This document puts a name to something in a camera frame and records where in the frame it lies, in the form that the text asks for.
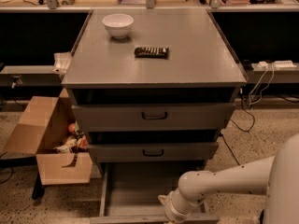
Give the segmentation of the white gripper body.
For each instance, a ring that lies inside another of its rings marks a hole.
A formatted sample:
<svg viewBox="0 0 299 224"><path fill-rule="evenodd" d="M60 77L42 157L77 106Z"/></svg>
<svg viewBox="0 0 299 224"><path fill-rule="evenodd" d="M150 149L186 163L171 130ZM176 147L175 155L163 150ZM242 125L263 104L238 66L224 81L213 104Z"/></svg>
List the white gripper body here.
<svg viewBox="0 0 299 224"><path fill-rule="evenodd" d="M187 200L178 189L170 191L168 195L159 195L158 200L164 207L164 215L170 224L182 224L198 207L198 202Z"/></svg>

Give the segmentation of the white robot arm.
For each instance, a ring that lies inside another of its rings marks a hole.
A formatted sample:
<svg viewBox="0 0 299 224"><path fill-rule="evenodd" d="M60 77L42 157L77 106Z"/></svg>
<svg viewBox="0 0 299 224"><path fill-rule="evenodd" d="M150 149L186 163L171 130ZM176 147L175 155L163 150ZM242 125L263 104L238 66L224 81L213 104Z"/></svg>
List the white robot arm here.
<svg viewBox="0 0 299 224"><path fill-rule="evenodd" d="M299 224L299 134L277 154L216 173L189 171L178 187L158 197L167 224L182 224L205 197L216 193L264 195L263 224Z"/></svg>

